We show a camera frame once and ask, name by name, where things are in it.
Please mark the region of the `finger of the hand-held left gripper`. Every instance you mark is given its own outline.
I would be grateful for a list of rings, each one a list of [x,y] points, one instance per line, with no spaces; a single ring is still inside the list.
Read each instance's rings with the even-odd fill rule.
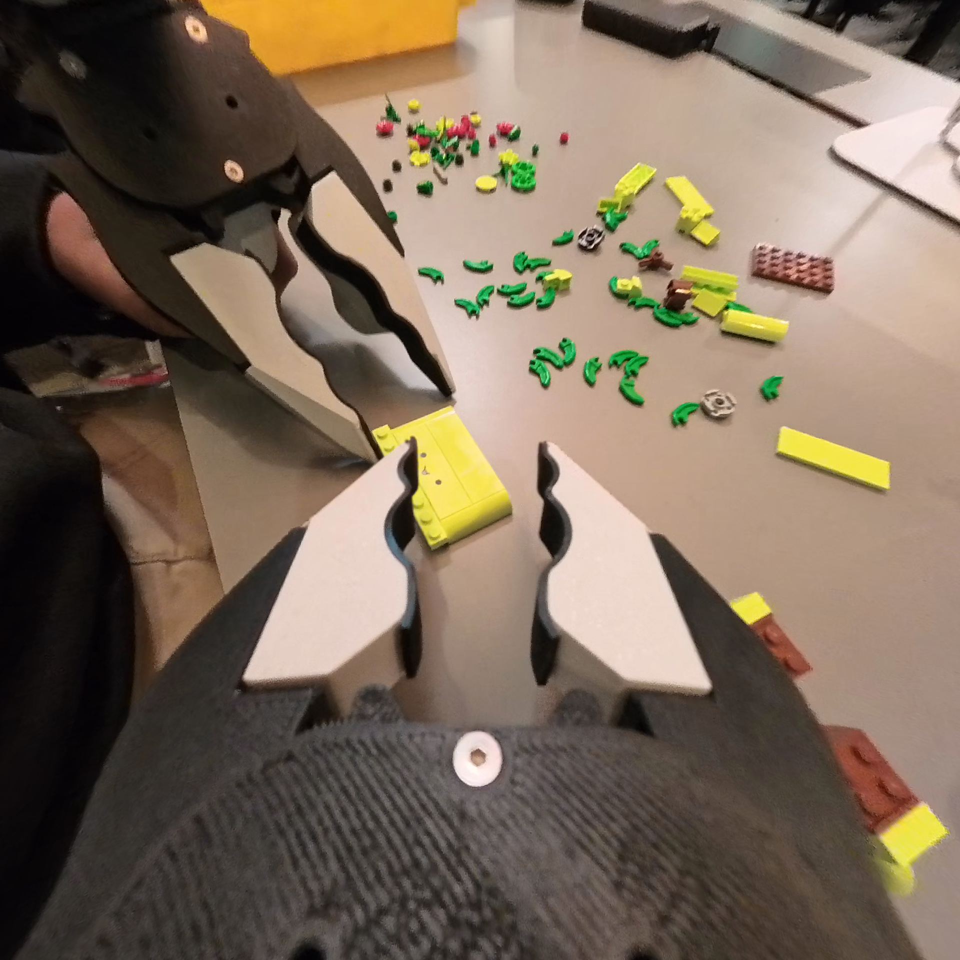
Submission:
[[[455,385],[437,331],[407,262],[395,225],[378,194],[368,209],[342,177],[326,175],[310,187],[294,238],[330,283],[334,303],[354,292],[375,325],[403,345],[410,360],[439,393]]]
[[[243,355],[248,380],[337,447],[374,463],[378,452],[361,417],[282,322],[271,277],[280,246],[273,210],[255,204],[225,218],[220,244],[199,243],[170,261]]]

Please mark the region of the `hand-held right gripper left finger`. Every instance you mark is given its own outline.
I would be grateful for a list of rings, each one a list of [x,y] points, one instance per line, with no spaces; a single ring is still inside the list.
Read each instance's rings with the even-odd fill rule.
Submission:
[[[423,657],[416,571],[419,450],[402,441],[303,527],[242,684],[319,690],[338,714],[369,686],[415,678]]]

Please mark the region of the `pile of small flower pieces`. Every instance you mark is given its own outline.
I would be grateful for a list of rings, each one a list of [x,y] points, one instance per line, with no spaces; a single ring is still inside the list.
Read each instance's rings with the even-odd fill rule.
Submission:
[[[430,166],[445,171],[451,166],[462,166],[466,158],[479,157],[483,143],[492,151],[502,144],[518,141],[522,135],[519,125],[511,121],[485,126],[482,114],[476,110],[442,114],[429,122],[419,99],[408,100],[404,109],[402,112],[385,97],[374,132],[379,139],[401,137],[407,146],[409,163],[414,167]]]

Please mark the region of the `person's left hand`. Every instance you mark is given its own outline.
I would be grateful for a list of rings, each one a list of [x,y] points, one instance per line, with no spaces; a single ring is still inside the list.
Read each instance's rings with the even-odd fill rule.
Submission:
[[[45,216],[49,258],[58,274],[98,306],[166,338],[192,334],[162,316],[114,266],[89,218],[66,193],[51,199]]]

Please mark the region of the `clear plastic bag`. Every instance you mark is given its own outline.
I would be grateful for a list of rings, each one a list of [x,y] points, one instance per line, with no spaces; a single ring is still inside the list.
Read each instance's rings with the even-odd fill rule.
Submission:
[[[62,337],[6,355],[6,365],[39,398],[63,399],[165,387],[157,341],[109,335]]]

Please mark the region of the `yellow plastic bin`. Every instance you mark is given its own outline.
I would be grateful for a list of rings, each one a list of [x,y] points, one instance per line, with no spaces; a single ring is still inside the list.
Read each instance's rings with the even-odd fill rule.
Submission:
[[[203,1],[245,32],[273,74],[289,75],[421,52],[455,42],[474,1]]]

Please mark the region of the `scatter of green leaf pieces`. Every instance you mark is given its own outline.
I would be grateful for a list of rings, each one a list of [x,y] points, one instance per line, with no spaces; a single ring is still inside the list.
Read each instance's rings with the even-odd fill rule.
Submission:
[[[623,219],[625,219],[625,216],[626,215],[624,213],[617,213],[613,210],[609,210],[603,214],[603,229],[606,231],[606,236],[608,235],[609,229],[622,222]],[[647,257],[655,248],[660,248],[663,250],[660,241],[655,238],[652,238],[641,245],[631,242],[621,242],[619,245],[619,249],[623,253],[634,259],[636,267],[638,267],[639,259]],[[553,267],[551,258],[532,257],[525,251],[520,250],[514,255],[511,263],[512,269],[518,275],[536,270],[533,280],[534,285],[531,286],[530,283],[526,281],[513,284],[503,283],[500,285],[485,284],[472,297],[455,297],[453,299],[453,305],[457,309],[462,310],[466,317],[477,319],[481,315],[482,311],[490,305],[494,295],[503,298],[504,303],[511,309],[523,309],[528,306],[534,306],[538,310],[544,310],[556,302],[557,295],[561,292],[555,293],[554,291],[545,291],[543,283],[540,280],[544,273],[560,269],[550,269]],[[488,259],[481,261],[462,261],[463,269],[481,275],[490,273],[494,269],[494,266],[494,263]],[[444,272],[433,267],[420,267],[417,269],[416,273],[420,277],[426,278],[435,284],[443,284],[446,280]],[[641,279],[638,274],[626,276],[614,275],[612,278],[629,278],[634,276]],[[686,306],[685,311],[681,313],[667,310],[666,307],[663,306],[663,299],[666,294],[667,285],[663,295],[659,299],[644,294],[642,294],[642,297],[619,299],[612,294],[609,284],[610,279],[607,282],[607,289],[611,296],[618,301],[618,303],[625,304],[634,310],[648,310],[651,313],[654,321],[667,329],[679,330],[692,327],[699,322],[701,315],[708,316],[696,309],[693,309],[690,306],[690,302]],[[737,293],[735,293],[733,297],[729,298],[729,304],[727,307],[730,305],[732,305],[735,309],[748,310],[758,314],[752,308],[738,301]],[[719,318],[722,320],[722,315],[723,313],[712,318]],[[559,372],[572,367],[576,358],[577,347],[575,343],[570,338],[564,337],[559,341],[556,349],[544,346],[536,347],[533,350],[532,358],[529,361],[529,371],[537,377],[541,387],[546,389],[551,385],[553,371]],[[630,348],[614,351],[613,353],[609,354],[606,360],[606,366],[609,369],[617,371],[619,374],[617,385],[619,394],[627,402],[630,402],[630,404],[642,406],[645,403],[644,397],[638,393],[637,379],[642,368],[648,362],[648,356]],[[587,357],[582,364],[582,379],[584,383],[589,387],[594,387],[596,385],[597,377],[603,367],[604,361],[599,355]],[[783,378],[779,375],[771,375],[767,377],[759,387],[762,399],[767,402],[777,399],[779,397],[779,390],[782,382]],[[694,413],[697,411],[703,413],[700,407],[700,402],[701,399],[697,401],[684,402],[675,407],[670,414],[671,426],[685,426],[688,424],[690,417]]]

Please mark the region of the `long lime flat tile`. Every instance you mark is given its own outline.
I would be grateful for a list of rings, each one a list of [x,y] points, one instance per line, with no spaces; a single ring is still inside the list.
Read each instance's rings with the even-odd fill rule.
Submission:
[[[787,426],[778,430],[775,453],[873,490],[887,492],[891,488],[890,462]]]

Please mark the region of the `person's black jacket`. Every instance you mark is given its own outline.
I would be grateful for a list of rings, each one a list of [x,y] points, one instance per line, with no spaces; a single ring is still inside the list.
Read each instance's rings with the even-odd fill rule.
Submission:
[[[1,956],[63,870],[130,707],[135,605],[99,459],[51,407],[1,390]]]

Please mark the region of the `brown and lime brick assembly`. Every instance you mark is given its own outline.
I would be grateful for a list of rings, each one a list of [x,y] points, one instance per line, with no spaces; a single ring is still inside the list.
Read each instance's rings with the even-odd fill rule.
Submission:
[[[809,660],[762,594],[740,596],[730,606],[793,680],[810,673]],[[917,861],[944,841],[949,830],[863,730],[823,725],[822,731],[872,838],[873,860],[884,886],[895,896],[910,896]]]

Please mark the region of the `lime curved brick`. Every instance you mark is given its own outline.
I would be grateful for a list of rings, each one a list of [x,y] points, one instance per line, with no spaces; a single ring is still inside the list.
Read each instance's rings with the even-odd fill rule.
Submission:
[[[786,338],[789,322],[748,310],[736,309],[731,304],[723,312],[719,329],[724,334],[775,344]]]

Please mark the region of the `black box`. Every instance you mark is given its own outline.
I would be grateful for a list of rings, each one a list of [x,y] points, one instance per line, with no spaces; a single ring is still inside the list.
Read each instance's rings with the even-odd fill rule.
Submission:
[[[666,59],[711,52],[721,22],[699,2],[584,1],[582,26]]]

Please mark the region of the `brown studded plate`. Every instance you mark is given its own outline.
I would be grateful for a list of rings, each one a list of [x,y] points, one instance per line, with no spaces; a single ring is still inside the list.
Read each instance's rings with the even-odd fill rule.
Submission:
[[[834,259],[829,256],[759,243],[750,252],[750,273],[762,281],[826,295],[834,292]]]

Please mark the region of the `dark flat device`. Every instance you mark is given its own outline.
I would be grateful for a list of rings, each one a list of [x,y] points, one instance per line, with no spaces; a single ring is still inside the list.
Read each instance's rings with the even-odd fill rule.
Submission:
[[[712,54],[775,87],[811,98],[869,80],[869,72],[737,19],[719,23]]]

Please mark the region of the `white monitor stand base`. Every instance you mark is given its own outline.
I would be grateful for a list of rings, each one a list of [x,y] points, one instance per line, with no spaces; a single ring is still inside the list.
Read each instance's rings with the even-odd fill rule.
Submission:
[[[959,223],[959,105],[912,111],[838,136],[846,165]]]

